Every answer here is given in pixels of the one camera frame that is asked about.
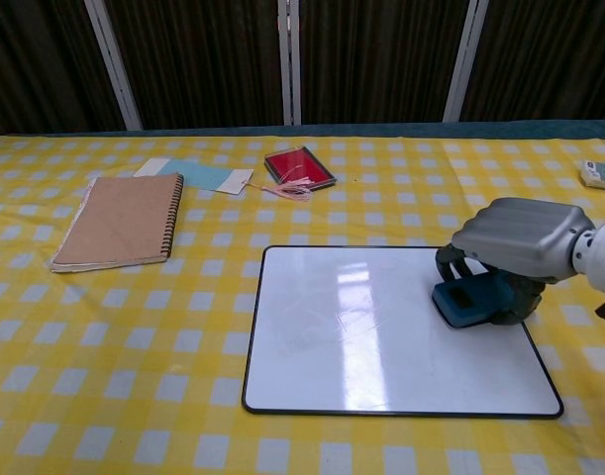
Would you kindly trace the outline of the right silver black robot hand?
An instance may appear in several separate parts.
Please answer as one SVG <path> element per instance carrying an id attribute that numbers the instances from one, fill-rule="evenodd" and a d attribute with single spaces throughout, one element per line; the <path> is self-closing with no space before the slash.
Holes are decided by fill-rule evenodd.
<path id="1" fill-rule="evenodd" d="M 498 198 L 437 250 L 443 281 L 432 300 L 454 329 L 518 325 L 537 309 L 547 285 L 577 273 L 575 246 L 595 234 L 578 206 Z"/>

